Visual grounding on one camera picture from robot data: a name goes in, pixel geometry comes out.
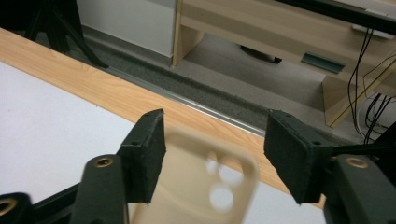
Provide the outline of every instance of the white table surface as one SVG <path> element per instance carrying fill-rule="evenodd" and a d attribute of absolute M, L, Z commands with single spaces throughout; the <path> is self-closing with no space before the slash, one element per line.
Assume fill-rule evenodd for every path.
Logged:
<path fill-rule="evenodd" d="M 85 163 L 114 154 L 134 124 L 0 63 L 0 194 L 26 192 L 33 203 L 80 181 Z M 229 176 L 239 176 L 226 169 Z M 244 223 L 325 223 L 262 182 Z"/>

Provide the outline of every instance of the wooden desk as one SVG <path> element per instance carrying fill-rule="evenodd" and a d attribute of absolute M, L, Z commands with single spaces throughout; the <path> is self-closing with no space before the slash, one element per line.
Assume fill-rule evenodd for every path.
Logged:
<path fill-rule="evenodd" d="M 288 192 L 262 152 L 263 138 L 211 118 L 153 92 L 111 76 L 35 42 L 0 29 L 0 62 L 9 64 L 75 94 L 131 122 L 163 108 L 165 128 L 188 126 L 252 153 L 260 164 L 261 181 Z"/>
<path fill-rule="evenodd" d="M 349 113 L 347 82 L 359 57 L 364 33 L 352 24 L 272 0 L 178 0 L 173 65 L 176 66 L 205 33 L 326 74 L 323 80 L 326 124 L 335 127 Z M 364 89 L 396 95 L 396 39 L 374 36 L 360 67 L 358 101 Z M 339 74 L 301 63 L 307 52 L 344 63 Z"/>

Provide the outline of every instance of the black stand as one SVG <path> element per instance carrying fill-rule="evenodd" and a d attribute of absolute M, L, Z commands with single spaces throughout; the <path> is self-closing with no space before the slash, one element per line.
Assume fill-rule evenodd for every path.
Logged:
<path fill-rule="evenodd" d="M 76 1 L 42 0 L 27 28 L 25 37 L 35 40 L 40 30 L 47 33 L 52 49 L 65 53 L 70 50 L 66 35 L 69 35 L 88 59 L 98 66 L 107 68 L 84 42 Z"/>

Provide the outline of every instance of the floor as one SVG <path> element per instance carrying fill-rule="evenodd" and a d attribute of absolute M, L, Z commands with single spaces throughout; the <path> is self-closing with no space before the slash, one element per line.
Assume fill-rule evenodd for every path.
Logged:
<path fill-rule="evenodd" d="M 325 76 L 318 72 L 287 61 L 273 63 L 271 56 L 241 50 L 235 43 L 213 35 L 206 35 L 180 64 L 172 67 L 169 58 L 115 37 L 87 27 L 84 34 L 93 51 L 110 65 L 107 72 L 182 99 L 237 126 L 264 133 L 268 109 L 278 109 L 291 113 L 339 145 L 363 142 L 351 116 L 336 128 L 325 125 L 321 88 Z M 87 62 L 78 49 L 70 55 Z M 360 109 L 363 133 L 363 117 L 370 101 Z M 395 112 L 396 105 L 389 104 L 378 123 L 391 125 L 396 120 Z"/>

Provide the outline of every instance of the beige phone case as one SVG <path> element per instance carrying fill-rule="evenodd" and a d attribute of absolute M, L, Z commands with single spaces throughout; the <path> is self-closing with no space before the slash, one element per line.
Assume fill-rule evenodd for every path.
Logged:
<path fill-rule="evenodd" d="M 259 177 L 254 157 L 188 129 L 166 132 L 165 141 L 152 202 L 134 204 L 131 223 L 241 223 Z M 221 173 L 221 163 L 230 162 L 242 168 L 240 179 Z"/>

